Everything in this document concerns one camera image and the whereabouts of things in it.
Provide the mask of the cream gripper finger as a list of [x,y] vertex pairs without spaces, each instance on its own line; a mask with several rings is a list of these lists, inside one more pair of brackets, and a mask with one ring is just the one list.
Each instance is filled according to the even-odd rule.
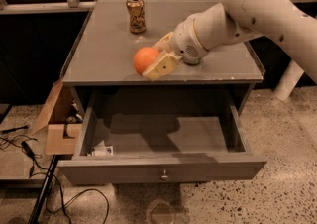
[[147,67],[142,77],[155,81],[174,72],[180,66],[181,56],[175,52],[162,51],[158,58]]
[[158,50],[159,52],[162,52],[162,51],[171,52],[172,51],[172,47],[170,44],[171,36],[172,36],[172,32],[167,33],[159,41],[153,44],[153,48]]

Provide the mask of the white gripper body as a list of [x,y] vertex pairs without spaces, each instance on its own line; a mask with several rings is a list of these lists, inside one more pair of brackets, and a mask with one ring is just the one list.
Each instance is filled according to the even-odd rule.
[[208,51],[200,44],[194,29],[196,14],[189,16],[172,32],[170,44],[182,60],[203,59]]

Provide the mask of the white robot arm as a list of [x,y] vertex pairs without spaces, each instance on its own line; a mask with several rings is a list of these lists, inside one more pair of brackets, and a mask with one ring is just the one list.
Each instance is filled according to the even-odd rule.
[[142,70],[141,76],[157,80],[175,71],[183,61],[198,64],[217,47],[257,35],[274,41],[317,81],[317,19],[290,0],[222,0],[188,16],[154,44],[158,58]]

